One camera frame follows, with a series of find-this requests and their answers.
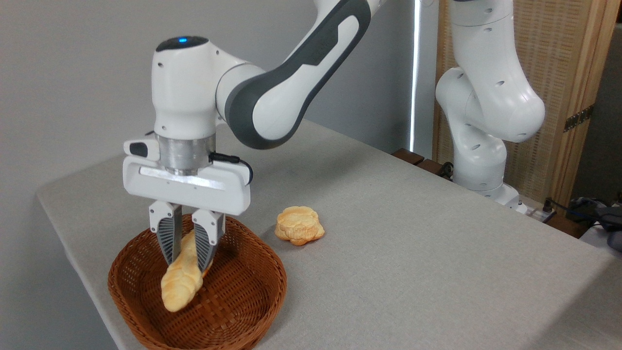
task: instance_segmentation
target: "baguette-shaped bread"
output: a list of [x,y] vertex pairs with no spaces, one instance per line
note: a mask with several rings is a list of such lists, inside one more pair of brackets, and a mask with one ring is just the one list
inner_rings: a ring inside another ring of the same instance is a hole
[[164,307],[170,312],[179,311],[188,305],[203,285],[203,276],[197,265],[194,230],[182,238],[181,252],[166,269],[160,285]]

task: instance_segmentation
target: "wooden block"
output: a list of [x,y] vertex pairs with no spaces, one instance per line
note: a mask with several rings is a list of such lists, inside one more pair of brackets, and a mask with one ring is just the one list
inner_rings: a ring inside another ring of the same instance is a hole
[[546,223],[547,225],[553,227],[554,229],[558,229],[565,234],[571,235],[576,239],[581,238],[581,236],[588,230],[587,227],[580,225],[574,221],[568,220],[559,213],[553,215],[552,218]]
[[417,153],[410,152],[405,148],[400,148],[399,150],[393,152],[392,156],[397,157],[405,162],[408,162],[412,165],[417,165],[424,161],[424,157],[418,155]]
[[423,170],[427,170],[434,175],[441,175],[443,166],[439,163],[431,159],[426,159],[425,161],[417,164]]

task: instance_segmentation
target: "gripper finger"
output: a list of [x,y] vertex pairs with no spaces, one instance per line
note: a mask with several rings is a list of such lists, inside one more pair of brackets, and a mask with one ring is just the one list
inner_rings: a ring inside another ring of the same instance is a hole
[[182,206],[155,201],[149,206],[151,232],[156,234],[164,260],[172,264],[181,251]]
[[225,215],[210,210],[199,209],[192,214],[197,243],[197,263],[199,270],[211,265],[220,238],[225,234]]

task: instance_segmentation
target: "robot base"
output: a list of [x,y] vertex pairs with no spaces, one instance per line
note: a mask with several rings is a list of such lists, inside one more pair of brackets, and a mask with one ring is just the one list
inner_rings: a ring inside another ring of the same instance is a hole
[[484,197],[490,198],[495,202],[504,205],[510,209],[514,209],[521,214],[527,213],[527,206],[525,206],[519,198],[518,191],[512,186],[502,184],[496,189],[490,191],[474,191]]

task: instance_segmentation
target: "metal hinge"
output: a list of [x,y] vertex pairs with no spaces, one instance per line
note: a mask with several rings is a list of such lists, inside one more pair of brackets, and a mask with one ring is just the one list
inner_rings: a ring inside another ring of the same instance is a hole
[[577,125],[583,124],[584,121],[589,120],[594,112],[594,105],[580,111],[579,113],[566,119],[566,125],[564,126],[564,133],[577,127]]

